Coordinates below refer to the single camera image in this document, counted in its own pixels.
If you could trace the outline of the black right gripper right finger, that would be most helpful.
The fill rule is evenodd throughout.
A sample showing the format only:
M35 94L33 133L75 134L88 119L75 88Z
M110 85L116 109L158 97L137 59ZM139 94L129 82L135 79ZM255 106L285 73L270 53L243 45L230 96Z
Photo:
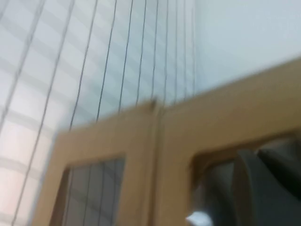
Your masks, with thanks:
M280 182L300 182L301 142L297 139L280 139L262 146L258 157Z

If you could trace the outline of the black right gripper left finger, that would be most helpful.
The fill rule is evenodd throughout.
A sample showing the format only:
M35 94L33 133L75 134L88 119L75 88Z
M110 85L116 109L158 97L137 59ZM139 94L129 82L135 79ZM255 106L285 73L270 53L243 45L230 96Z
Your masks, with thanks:
M235 212L240 226L299 226L301 164L272 151L239 151Z

